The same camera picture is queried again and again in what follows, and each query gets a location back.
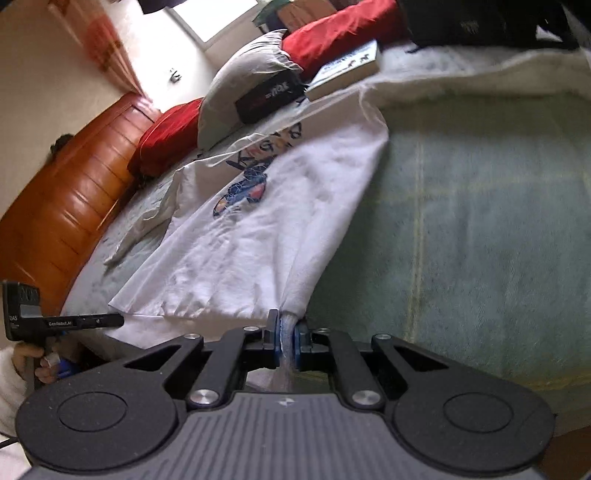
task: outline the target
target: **white wall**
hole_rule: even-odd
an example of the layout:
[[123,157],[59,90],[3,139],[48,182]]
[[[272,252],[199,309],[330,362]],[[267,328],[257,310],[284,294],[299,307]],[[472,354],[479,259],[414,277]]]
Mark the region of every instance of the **white wall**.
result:
[[[106,9],[117,28],[146,94],[162,111],[207,93],[217,68],[165,11],[144,15],[137,0]],[[169,70],[182,78],[168,81]]]
[[205,51],[205,55],[219,70],[240,48],[260,36],[261,31],[252,24],[250,18],[245,18],[233,24],[230,31],[216,38],[213,45]]
[[[45,0],[0,12],[0,216],[43,165],[50,145],[75,134],[123,92],[85,58]],[[203,96],[216,68],[165,12],[136,0],[107,6],[139,80],[161,110]],[[183,78],[170,83],[169,69]]]

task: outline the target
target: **gray pillow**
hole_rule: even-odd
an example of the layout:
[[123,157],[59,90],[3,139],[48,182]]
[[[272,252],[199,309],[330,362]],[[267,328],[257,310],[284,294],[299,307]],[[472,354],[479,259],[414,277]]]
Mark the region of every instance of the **gray pillow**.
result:
[[209,150],[242,126],[234,103],[254,87],[283,70],[301,72],[281,49],[287,30],[275,30],[238,50],[219,70],[199,112],[197,146]]

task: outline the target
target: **black bag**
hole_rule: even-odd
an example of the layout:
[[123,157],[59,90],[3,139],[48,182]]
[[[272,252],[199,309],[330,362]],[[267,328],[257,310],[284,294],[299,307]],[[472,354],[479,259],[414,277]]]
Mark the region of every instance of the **black bag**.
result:
[[[413,42],[521,48],[578,47],[556,0],[398,0]],[[561,38],[536,39],[537,27]]]
[[282,70],[241,96],[234,105],[240,121],[255,124],[304,95],[304,85],[292,70]]

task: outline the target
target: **wooden headboard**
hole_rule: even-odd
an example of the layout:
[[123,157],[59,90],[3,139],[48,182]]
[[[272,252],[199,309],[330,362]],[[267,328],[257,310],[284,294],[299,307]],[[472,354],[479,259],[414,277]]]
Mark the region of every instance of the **wooden headboard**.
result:
[[41,290],[57,315],[105,229],[134,194],[127,170],[160,111],[128,93],[86,125],[29,182],[0,220],[0,280]]

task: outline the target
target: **curtain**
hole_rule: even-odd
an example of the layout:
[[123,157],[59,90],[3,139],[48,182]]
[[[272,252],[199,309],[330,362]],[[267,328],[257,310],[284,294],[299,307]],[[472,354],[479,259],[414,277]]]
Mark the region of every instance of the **curtain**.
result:
[[145,96],[100,0],[49,0],[47,6],[111,82],[123,90]]

